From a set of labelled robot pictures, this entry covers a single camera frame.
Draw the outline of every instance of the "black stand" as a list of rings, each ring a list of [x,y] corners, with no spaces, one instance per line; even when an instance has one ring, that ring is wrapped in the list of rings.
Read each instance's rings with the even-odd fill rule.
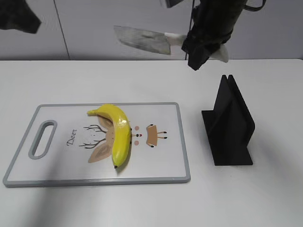
[[[222,76],[214,110],[202,116],[216,166],[252,165],[247,145],[255,123],[232,75]]]

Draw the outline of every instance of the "cutting board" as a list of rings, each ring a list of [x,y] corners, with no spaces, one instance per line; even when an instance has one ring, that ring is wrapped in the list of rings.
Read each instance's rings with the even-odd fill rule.
[[[86,114],[101,105],[38,106],[3,183],[35,187],[190,180],[177,103],[115,104],[132,128],[130,155],[118,169],[114,169],[108,146],[114,139],[111,122]]]

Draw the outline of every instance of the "gray cutting board rim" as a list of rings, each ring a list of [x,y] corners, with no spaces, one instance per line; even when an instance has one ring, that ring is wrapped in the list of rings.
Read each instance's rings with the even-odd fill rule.
[[[43,180],[43,181],[10,181],[9,174],[15,164],[15,161],[22,149],[23,143],[31,129],[33,122],[41,107],[60,107],[60,106],[100,106],[103,104],[49,104],[39,105],[34,113],[32,120],[20,142],[20,145],[6,171],[3,178],[3,183],[6,187],[48,187],[48,186],[88,186],[88,185],[114,185],[114,184],[151,184],[151,183],[186,183],[190,181],[190,171],[187,159],[186,146],[183,135],[183,127],[180,115],[179,105],[174,102],[167,103],[113,103],[114,105],[175,105],[178,118],[178,127],[180,140],[183,150],[183,160],[185,167],[185,176],[178,177],[139,177],[139,178],[108,178],[108,179],[77,179],[77,180]]]

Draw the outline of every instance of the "banana stem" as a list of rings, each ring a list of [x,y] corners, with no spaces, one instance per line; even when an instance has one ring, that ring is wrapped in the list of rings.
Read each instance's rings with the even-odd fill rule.
[[[97,110],[90,110],[90,111],[87,111],[87,115],[88,115],[88,116],[95,116],[95,115],[97,115]]]

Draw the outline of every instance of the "deer illustration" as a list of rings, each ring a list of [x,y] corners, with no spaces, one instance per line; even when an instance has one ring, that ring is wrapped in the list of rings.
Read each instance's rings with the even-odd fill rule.
[[[100,125],[105,128],[107,131],[103,130],[99,125],[93,124],[89,127],[84,127],[86,130],[94,130],[95,132],[101,132],[105,134],[105,138],[101,140],[94,140],[94,143],[84,143],[83,145],[79,145],[79,147],[84,147],[85,149],[93,149],[94,151],[91,154],[89,158],[89,163],[98,162],[102,159],[105,159],[112,154],[112,147],[115,141],[115,129],[113,126],[113,123],[106,118],[98,116],[98,121]],[[136,131],[138,131],[140,128],[139,126],[135,126],[134,128]],[[154,146],[157,146],[158,139],[167,139],[167,137],[159,137],[158,134],[167,133],[166,131],[157,132],[157,126],[150,124],[146,128],[147,130],[147,141],[146,144],[153,148]],[[132,137],[141,137],[142,134],[132,134]],[[139,141],[136,140],[134,142],[134,145],[139,145]]]
[[[103,130],[99,125],[90,125],[89,127],[84,127],[86,130],[93,130],[96,129],[95,132],[102,132],[105,133],[105,138],[102,140],[94,140],[94,144],[88,144],[84,143],[83,145],[80,145],[79,147],[84,147],[85,149],[94,149],[93,153],[91,154],[89,158],[89,163],[98,162],[102,159],[105,159],[112,154],[112,147],[115,140],[115,134],[114,134],[114,126],[113,123],[103,117],[98,117],[98,121],[101,126],[107,129],[107,131]]]

